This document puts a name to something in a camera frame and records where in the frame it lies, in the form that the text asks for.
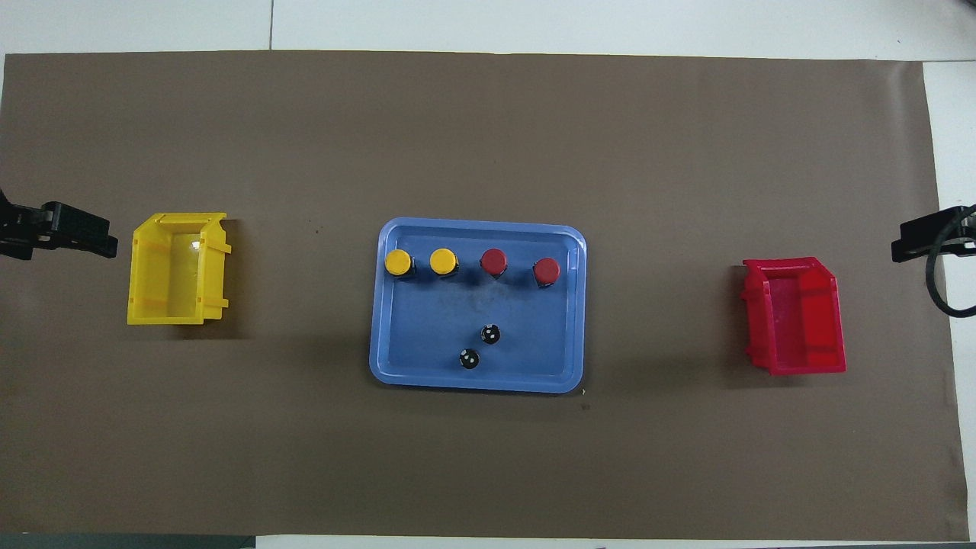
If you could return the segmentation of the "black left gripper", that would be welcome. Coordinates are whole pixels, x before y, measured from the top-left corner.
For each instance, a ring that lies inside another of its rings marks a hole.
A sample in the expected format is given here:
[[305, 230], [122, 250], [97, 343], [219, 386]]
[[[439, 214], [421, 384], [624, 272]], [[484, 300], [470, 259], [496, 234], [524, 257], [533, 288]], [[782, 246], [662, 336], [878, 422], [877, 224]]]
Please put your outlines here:
[[114, 259], [118, 239], [105, 218], [66, 203], [46, 202], [42, 209], [10, 202], [1, 191], [1, 254], [30, 261], [42, 233], [42, 249], [67, 248]]

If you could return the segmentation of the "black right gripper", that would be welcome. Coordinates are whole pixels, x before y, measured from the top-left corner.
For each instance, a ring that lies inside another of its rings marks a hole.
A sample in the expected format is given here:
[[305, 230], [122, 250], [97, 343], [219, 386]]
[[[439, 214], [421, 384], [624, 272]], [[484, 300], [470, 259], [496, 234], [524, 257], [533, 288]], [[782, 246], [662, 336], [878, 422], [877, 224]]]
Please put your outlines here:
[[[900, 223], [899, 239], [891, 243], [892, 262], [905, 263], [928, 255], [935, 248], [938, 233], [961, 211], [960, 207], [950, 207]], [[975, 255], [975, 206], [967, 207], [965, 212], [966, 215], [959, 219], [958, 225], [949, 231], [938, 247], [939, 255]]]

